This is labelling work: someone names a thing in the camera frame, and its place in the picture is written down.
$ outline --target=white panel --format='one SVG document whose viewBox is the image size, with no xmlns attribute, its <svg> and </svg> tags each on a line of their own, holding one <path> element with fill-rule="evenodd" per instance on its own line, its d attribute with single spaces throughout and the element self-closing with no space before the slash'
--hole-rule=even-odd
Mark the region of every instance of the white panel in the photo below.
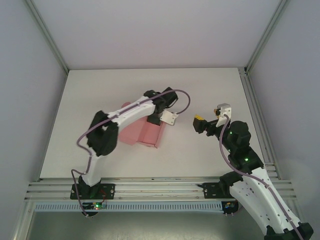
<svg viewBox="0 0 320 240">
<path fill-rule="evenodd" d="M 0 32 L 0 238 L 9 240 L 40 171 L 65 75 L 22 0 L 0 1 Z"/>
<path fill-rule="evenodd" d="M 292 0 L 252 72 L 279 169 L 320 226 L 320 1 Z M 320 239 L 319 231 L 314 239 Z"/>
<path fill-rule="evenodd" d="M 237 68 L 72 70 L 41 178 L 70 178 L 72 168 L 85 169 L 88 153 L 75 142 L 89 128 L 97 111 L 115 111 L 123 103 L 139 99 L 147 90 L 162 92 L 168 86 L 190 94 L 189 109 L 180 114 L 174 126 L 165 127 L 158 149 L 118 142 L 107 157 L 103 177 L 198 177 L 230 172 L 217 138 L 198 134 L 193 128 L 195 114 L 214 120 L 213 110 L 221 103 L 231 104 L 233 120 L 248 123 L 251 146 L 262 156 Z M 180 111 L 187 104 L 186 96 L 178 96 L 173 111 Z"/>
<path fill-rule="evenodd" d="M 244 67 L 279 0 L 34 0 L 70 69 Z"/>
</svg>

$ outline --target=black bracket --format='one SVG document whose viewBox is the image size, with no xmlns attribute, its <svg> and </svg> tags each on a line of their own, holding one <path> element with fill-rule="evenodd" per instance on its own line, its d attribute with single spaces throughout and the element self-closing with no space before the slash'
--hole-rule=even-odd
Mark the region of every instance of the black bracket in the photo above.
<svg viewBox="0 0 320 240">
<path fill-rule="evenodd" d="M 218 182 L 205 182 L 199 184 L 198 187 L 203 188 L 203 195 L 205 199 L 233 199 L 230 194 L 225 194 L 220 188 Z"/>
<path fill-rule="evenodd" d="M 93 196 L 84 192 L 79 192 L 79 198 L 81 200 L 113 200 L 115 197 L 116 185 L 113 183 L 100 183 Z M 73 184 L 70 194 L 70 199 L 77 200 L 76 187 Z"/>
</svg>

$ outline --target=white wall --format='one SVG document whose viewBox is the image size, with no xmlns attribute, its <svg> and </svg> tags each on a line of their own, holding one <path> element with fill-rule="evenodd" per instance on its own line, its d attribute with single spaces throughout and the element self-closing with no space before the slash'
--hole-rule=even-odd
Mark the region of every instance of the white wall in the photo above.
<svg viewBox="0 0 320 240">
<path fill-rule="evenodd" d="M 280 170 L 320 239 L 320 1 L 292 0 L 251 78 Z"/>
<path fill-rule="evenodd" d="M 34 0 L 71 70 L 244 67 L 279 0 Z"/>
<path fill-rule="evenodd" d="M 41 166 L 65 74 L 22 0 L 0 1 L 0 239 Z"/>
</svg>

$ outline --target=white table surface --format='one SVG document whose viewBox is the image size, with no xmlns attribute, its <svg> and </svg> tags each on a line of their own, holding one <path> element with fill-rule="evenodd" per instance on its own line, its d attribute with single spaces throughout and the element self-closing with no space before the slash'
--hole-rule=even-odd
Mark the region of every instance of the white table surface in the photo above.
<svg viewBox="0 0 320 240">
<path fill-rule="evenodd" d="M 225 164 L 216 137 L 198 134 L 193 119 L 198 114 L 208 121 L 216 119 L 218 104 L 232 106 L 232 120 L 247 122 L 251 147 L 262 159 L 258 138 L 237 68 L 172 68 L 72 70 L 48 145 L 41 178 L 70 178 L 70 170 L 84 171 L 88 154 L 76 140 L 90 126 L 95 113 L 118 110 L 147 90 L 182 89 L 191 96 L 191 105 L 174 126 L 167 125 L 158 149 L 118 141 L 103 168 L 105 178 L 127 177 L 207 177 L 231 170 Z M 180 111 L 187 97 L 178 93 L 172 107 Z"/>
</svg>

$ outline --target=purple cable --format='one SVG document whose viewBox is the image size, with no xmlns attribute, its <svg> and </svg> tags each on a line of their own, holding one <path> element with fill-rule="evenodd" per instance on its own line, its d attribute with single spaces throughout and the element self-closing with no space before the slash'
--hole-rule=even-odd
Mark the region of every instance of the purple cable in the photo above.
<svg viewBox="0 0 320 240">
<path fill-rule="evenodd" d="M 226 157 L 225 153 L 224 153 L 224 149 L 223 149 L 223 143 L 222 143 L 222 138 L 224 136 L 224 132 L 226 130 L 226 127 L 228 125 L 228 123 L 230 122 L 229 117 L 225 114 L 224 115 L 226 117 L 226 122 L 223 125 L 223 128 L 221 130 L 220 136 L 219 136 L 219 147 L 220 147 L 220 152 L 221 155 L 225 161 L 225 163 L 233 170 L 235 171 L 237 174 L 240 174 L 242 176 L 248 177 L 248 178 L 252 178 L 254 180 L 257 180 L 258 182 L 262 183 L 266 189 L 269 189 L 270 193 L 272 194 L 272 196 L 274 197 L 274 200 L 276 201 L 276 203 L 279 205 L 279 207 L 281 208 L 283 214 L 285 215 L 285 217 L 287 218 L 288 222 L 290 222 L 291 226 L 293 227 L 294 231 L 296 232 L 296 234 L 298 235 L 300 240 L 304 240 L 304 238 L 302 237 L 301 233 L 298 231 L 297 227 L 295 226 L 295 224 L 292 221 L 292 218 L 289 216 L 289 214 L 287 213 L 286 209 L 284 208 L 284 206 L 281 204 L 279 198 L 277 197 L 276 193 L 274 192 L 274 190 L 272 188 L 270 188 L 270 185 L 267 184 L 266 182 L 264 182 L 262 179 L 256 177 L 256 176 L 252 176 L 249 175 L 245 172 L 239 171 L 238 169 L 236 169 L 234 166 L 231 165 L 231 163 L 229 162 L 228 158 Z"/>
<path fill-rule="evenodd" d="M 98 124 L 96 124 L 96 125 L 94 125 L 93 127 L 91 127 L 89 130 L 87 130 L 84 134 L 82 134 L 82 135 L 78 138 L 78 140 L 76 141 L 76 145 L 77 145 L 79 148 L 81 148 L 81 149 L 83 149 L 83 150 L 85 150 L 85 151 L 87 151 L 87 152 L 89 153 L 89 159 L 88 159 L 88 164 L 87 164 L 87 167 L 86 167 L 85 172 L 80 172 L 80 171 L 78 171 L 78 170 L 76 170 L 76 169 L 71 169 L 71 175 L 72 175 L 72 179 L 73 179 L 74 186 L 75 186 L 76 198 L 77 198 L 77 200 L 78 200 L 78 202 L 79 202 L 80 208 L 81 208 L 82 212 L 84 213 L 85 217 L 87 217 L 88 214 L 87 214 L 87 212 L 85 211 L 84 206 L 83 206 L 82 203 L 81 203 L 80 196 L 79 196 L 79 191 L 78 191 L 78 187 L 77 187 L 77 180 L 76 180 L 76 177 L 75 177 L 74 172 L 77 173 L 77 174 L 79 174 L 80 176 L 81 176 L 81 175 L 86 175 L 86 174 L 89 172 L 93 154 L 92 154 L 92 151 L 91 151 L 88 147 L 86 147 L 86 146 L 84 146 L 84 145 L 81 145 L 81 144 L 80 144 L 80 141 L 81 141 L 87 134 L 91 133 L 91 132 L 92 132 L 93 130 L 95 130 L 96 128 L 101 127 L 102 125 L 104 125 L 104 124 L 106 124 L 107 122 L 109 122 L 109 121 L 117 118 L 118 116 L 124 114 L 125 112 L 127 112 L 127 111 L 129 111 L 129 110 L 131 110 L 131 109 L 133 109 L 133 108 L 141 105 L 141 104 L 144 104 L 144 103 L 146 103 L 146 102 L 148 102 L 148 101 L 151 101 L 151 100 L 153 100 L 153 99 L 157 99 L 157 98 L 159 98 L 159 97 L 161 97 L 161 96 L 163 96 L 163 95 L 165 95 L 165 94 L 172 93 L 172 92 L 180 92 L 180 93 L 185 94 L 185 95 L 188 97 L 188 104 L 186 105 L 186 107 L 185 107 L 182 111 L 177 112 L 177 114 L 182 114 L 182 113 L 183 113 L 184 111 L 186 111 L 187 108 L 190 106 L 190 103 L 191 103 L 190 95 L 189 95 L 186 91 L 183 91 L 183 90 L 180 90 L 180 89 L 168 90 L 168 91 L 164 91 L 164 92 L 162 92 L 162 93 L 159 93 L 158 95 L 155 95 L 155 96 L 153 96 L 153 97 L 147 98 L 147 99 L 141 101 L 140 103 L 137 103 L 137 104 L 135 104 L 135 105 L 132 105 L 131 107 L 128 107 L 128 108 L 125 109 L 125 110 L 122 110 L 121 112 L 119 112 L 119 115 L 115 115 L 115 116 L 113 116 L 113 117 L 111 117 L 111 118 L 108 118 L 107 120 L 104 120 L 104 121 L 102 121 L 102 122 L 99 122 Z"/>
</svg>

